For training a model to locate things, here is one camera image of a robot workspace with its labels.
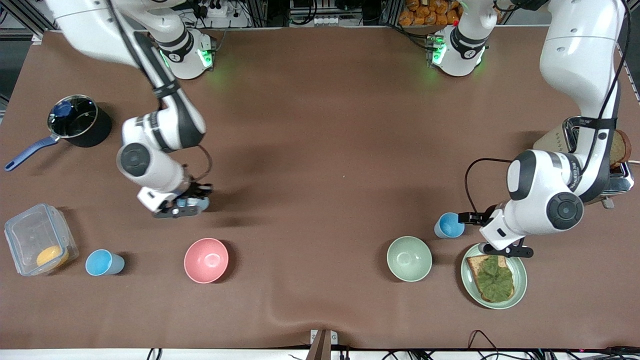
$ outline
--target pot handle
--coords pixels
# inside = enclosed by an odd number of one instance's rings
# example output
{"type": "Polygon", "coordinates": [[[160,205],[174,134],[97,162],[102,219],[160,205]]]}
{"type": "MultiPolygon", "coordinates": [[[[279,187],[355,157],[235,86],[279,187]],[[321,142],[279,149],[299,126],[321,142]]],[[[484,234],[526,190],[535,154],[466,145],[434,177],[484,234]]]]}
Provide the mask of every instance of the pot handle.
{"type": "Polygon", "coordinates": [[[56,145],[58,143],[58,140],[60,140],[60,137],[58,137],[56,135],[51,135],[51,136],[47,136],[44,139],[40,139],[40,140],[36,141],[35,143],[31,144],[31,146],[29,146],[28,148],[24,149],[24,151],[22,151],[20,154],[18,154],[18,156],[13,158],[13,160],[9,161],[4,166],[4,171],[11,171],[11,170],[17,168],[18,165],[23,163],[24,160],[27,160],[31,155],[35,154],[36,151],[42,149],[43,147],[56,145]]]}

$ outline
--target blue cup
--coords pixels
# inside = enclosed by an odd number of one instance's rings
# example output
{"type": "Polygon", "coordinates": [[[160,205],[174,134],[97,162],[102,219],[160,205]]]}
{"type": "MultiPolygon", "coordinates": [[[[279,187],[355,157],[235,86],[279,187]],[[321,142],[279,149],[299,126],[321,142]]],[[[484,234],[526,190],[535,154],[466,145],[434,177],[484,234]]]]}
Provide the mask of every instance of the blue cup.
{"type": "Polygon", "coordinates": [[[457,238],[465,231],[465,224],[458,222],[458,214],[444,213],[433,227],[433,231],[441,239],[457,238]]]}
{"type": "Polygon", "coordinates": [[[113,275],[122,271],[124,259],[109,250],[100,249],[89,255],[84,268],[92,276],[113,275]]]}

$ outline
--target black pot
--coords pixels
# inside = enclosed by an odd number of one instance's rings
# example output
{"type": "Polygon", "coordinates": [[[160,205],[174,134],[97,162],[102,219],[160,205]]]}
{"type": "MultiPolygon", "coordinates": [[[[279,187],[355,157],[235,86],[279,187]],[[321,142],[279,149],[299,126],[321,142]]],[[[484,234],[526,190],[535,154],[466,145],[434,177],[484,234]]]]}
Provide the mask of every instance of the black pot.
{"type": "Polygon", "coordinates": [[[38,140],[4,166],[12,171],[36,151],[65,139],[79,147],[92,147],[103,142],[111,132],[111,117],[84,95],[71,95],[58,101],[49,113],[47,127],[51,136],[38,140]]]}

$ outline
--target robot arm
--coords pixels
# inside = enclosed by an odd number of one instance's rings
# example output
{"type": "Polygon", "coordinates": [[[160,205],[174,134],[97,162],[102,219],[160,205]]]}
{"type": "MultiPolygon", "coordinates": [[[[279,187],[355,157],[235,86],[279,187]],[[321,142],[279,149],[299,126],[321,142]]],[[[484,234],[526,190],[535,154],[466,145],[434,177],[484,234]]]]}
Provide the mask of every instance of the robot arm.
{"type": "Polygon", "coordinates": [[[578,104],[578,144],[573,153],[521,153],[507,173],[510,199],[479,216],[461,214],[462,221],[482,226],[488,244],[481,244],[481,250],[489,254],[532,256],[531,249],[518,246],[522,239],[575,227],[584,203],[597,197],[609,179],[619,102],[613,61],[624,7],[620,0],[551,0],[548,8],[553,18],[540,70],[547,83],[578,104]]]}
{"type": "Polygon", "coordinates": [[[47,4],[73,47],[93,58],[138,67],[164,106],[122,126],[123,146],[116,162],[122,174],[142,186],[138,199],[156,217],[199,213],[211,186],[197,184],[168,153],[197,146],[206,126],[159,52],[146,35],[130,27],[110,0],[49,0],[47,4]]]}

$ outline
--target table surface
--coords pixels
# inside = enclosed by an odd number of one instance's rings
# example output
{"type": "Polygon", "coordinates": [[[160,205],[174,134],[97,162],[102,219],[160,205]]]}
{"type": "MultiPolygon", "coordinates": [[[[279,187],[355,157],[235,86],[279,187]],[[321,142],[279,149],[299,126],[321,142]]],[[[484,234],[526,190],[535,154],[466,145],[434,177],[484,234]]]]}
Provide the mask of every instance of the table surface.
{"type": "MultiPolygon", "coordinates": [[[[531,236],[529,285],[517,306],[471,300],[461,257],[482,241],[469,227],[438,240],[446,211],[468,211],[463,175],[479,157],[513,158],[578,114],[538,70],[545,28],[500,28],[482,64],[450,78],[391,29],[228,32],[215,70],[183,87],[206,119],[215,186],[198,217],[156,220],[115,166],[122,122],[152,111],[133,68],[85,57],[48,33],[24,62],[0,127],[2,161],[47,135],[46,115],[70,94],[94,98],[114,120],[99,146],[44,149],[0,174],[0,221],[46,202],[62,210],[80,256],[46,276],[15,273],[0,247],[0,347],[283,347],[330,328],[360,348],[460,348],[482,329],[498,347],[603,348],[640,343],[638,191],[616,208],[587,207],[575,229],[531,236]],[[431,248],[422,281],[399,282],[391,241],[431,248]],[[215,237],[230,268],[196,284],[182,260],[215,237]],[[124,254],[122,275],[90,277],[95,249],[124,254]]],[[[640,136],[638,103],[621,78],[619,128],[640,136]]],[[[198,149],[176,152],[194,173],[198,149]]],[[[480,208],[508,197],[500,163],[478,164],[480,208]]]]}

